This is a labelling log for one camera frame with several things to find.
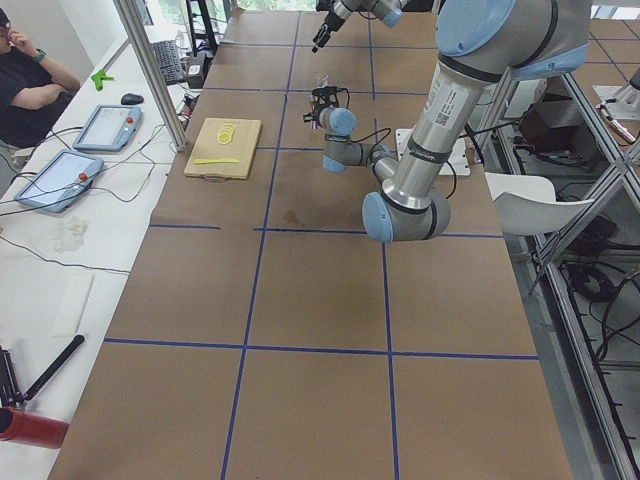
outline wristwatch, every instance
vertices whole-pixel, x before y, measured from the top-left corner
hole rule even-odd
[[[36,48],[36,50],[38,50],[38,55],[33,57],[33,61],[36,63],[40,63],[42,59],[47,56],[47,54],[44,50],[40,50],[39,48]]]

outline tablet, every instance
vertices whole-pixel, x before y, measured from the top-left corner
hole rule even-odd
[[[80,151],[119,152],[138,129],[140,107],[98,105],[73,143]]]
[[[102,172],[104,161],[93,155],[62,150],[13,199],[23,205],[60,213],[78,199]]]

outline black shirt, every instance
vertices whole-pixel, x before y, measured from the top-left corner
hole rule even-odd
[[[50,83],[51,75],[17,48],[0,55],[0,139],[25,148],[46,137],[73,96],[61,93],[55,102],[39,110],[14,107],[11,102],[23,88]]]

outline person's arm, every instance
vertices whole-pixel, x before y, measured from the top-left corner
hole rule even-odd
[[[31,58],[37,57],[40,53],[34,47],[31,39],[16,29],[9,30],[9,38],[11,39],[11,43],[13,43],[18,50]],[[45,56],[40,62],[40,65],[49,73],[49,75],[51,75],[53,82],[62,86],[64,90],[76,91],[80,89],[80,80],[78,80],[73,73],[71,73],[61,63],[49,58],[49,56]]]
[[[23,88],[13,97],[11,105],[27,110],[39,110],[51,105],[58,99],[58,95],[65,91],[65,88],[57,83],[50,83],[44,87]]]

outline person's hand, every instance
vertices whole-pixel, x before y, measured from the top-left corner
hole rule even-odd
[[[25,55],[29,55],[30,57],[38,55],[38,51],[36,50],[36,47],[33,46],[33,42],[24,33],[12,28],[9,30],[8,37],[11,43],[13,43],[15,47]]]

